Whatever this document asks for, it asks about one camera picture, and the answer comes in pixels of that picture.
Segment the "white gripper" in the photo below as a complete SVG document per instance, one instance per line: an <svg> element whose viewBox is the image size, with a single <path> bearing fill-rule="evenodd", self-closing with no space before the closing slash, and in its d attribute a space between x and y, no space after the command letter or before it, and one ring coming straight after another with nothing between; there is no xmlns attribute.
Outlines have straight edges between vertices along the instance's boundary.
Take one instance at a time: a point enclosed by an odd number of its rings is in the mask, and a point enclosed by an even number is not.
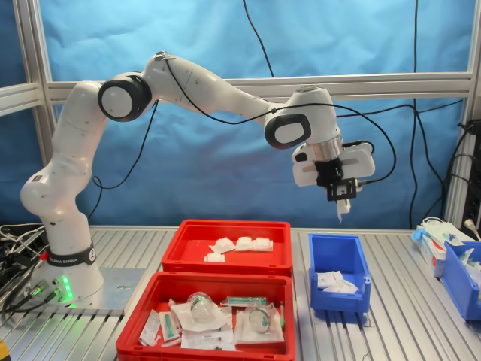
<svg viewBox="0 0 481 361"><path fill-rule="evenodd" d="M318 172L313 157L313 149L306 144L297 147L292 154L294 180L300 187L316 185ZM339 155L339 160L343 179L359 179L374 174L375 165L369 144L345 148Z"/></svg>

